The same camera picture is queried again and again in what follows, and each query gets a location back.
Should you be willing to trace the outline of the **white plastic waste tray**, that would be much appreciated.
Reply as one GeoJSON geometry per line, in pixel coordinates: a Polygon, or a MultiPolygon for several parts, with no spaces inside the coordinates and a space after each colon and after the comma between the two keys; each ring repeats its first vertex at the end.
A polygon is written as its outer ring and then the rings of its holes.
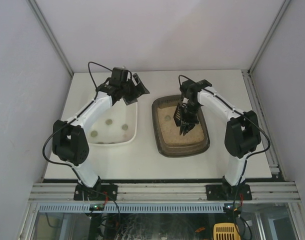
{"type": "Polygon", "coordinates": [[[121,145],[131,142],[137,134],[138,104],[135,102],[126,105],[124,101],[118,101],[106,110],[91,126],[86,137],[93,145],[121,145]],[[111,119],[112,124],[106,125],[106,120],[111,119]],[[91,132],[97,131],[96,137],[91,137],[91,132]]]}

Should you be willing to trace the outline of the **black slotted litter scoop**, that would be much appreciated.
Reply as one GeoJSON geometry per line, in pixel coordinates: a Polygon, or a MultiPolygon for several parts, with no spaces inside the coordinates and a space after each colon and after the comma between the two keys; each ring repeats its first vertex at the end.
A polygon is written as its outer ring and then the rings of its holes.
{"type": "Polygon", "coordinates": [[[180,127],[184,123],[185,107],[186,107],[186,103],[184,102],[179,102],[176,106],[173,119],[177,127],[180,127]]]}

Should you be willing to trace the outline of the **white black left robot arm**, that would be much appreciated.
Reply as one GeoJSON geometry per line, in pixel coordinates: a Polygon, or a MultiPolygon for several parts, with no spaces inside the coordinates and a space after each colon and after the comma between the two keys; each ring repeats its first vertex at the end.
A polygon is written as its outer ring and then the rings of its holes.
{"type": "Polygon", "coordinates": [[[114,67],[104,83],[95,88],[94,98],[74,116],[57,120],[52,130],[52,153],[59,158],[58,165],[68,166],[87,188],[100,184],[100,177],[88,159],[90,152],[87,132],[95,121],[118,101],[134,104],[142,95],[149,94],[137,73],[114,67]]]}

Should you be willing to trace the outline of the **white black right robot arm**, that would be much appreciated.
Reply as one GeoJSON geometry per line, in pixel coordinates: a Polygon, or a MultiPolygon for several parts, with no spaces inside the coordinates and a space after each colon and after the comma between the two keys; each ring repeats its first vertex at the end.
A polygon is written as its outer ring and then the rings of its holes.
{"type": "Polygon", "coordinates": [[[244,184],[248,157],[261,143],[258,117],[252,110],[242,111],[227,102],[205,79],[195,82],[187,78],[179,82],[179,90],[181,101],[173,118],[181,135],[185,136],[199,123],[197,114],[201,107],[211,110],[225,124],[224,146],[229,160],[219,195],[228,200],[244,184]]]}

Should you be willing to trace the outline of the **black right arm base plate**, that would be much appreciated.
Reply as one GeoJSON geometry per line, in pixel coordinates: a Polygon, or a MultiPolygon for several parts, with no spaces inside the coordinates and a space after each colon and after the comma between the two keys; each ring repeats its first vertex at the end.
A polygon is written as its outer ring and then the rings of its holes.
{"type": "Polygon", "coordinates": [[[251,188],[248,184],[230,187],[223,184],[207,184],[205,186],[208,201],[251,201],[253,199],[251,188]]]}

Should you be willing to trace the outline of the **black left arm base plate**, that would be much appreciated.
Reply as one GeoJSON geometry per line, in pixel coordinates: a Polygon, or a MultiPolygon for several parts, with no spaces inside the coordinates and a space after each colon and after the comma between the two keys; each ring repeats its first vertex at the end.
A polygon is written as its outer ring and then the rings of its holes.
{"type": "Polygon", "coordinates": [[[115,184],[104,184],[100,187],[93,189],[84,185],[78,184],[74,189],[74,201],[104,201],[116,200],[118,195],[118,186],[115,184]]]}

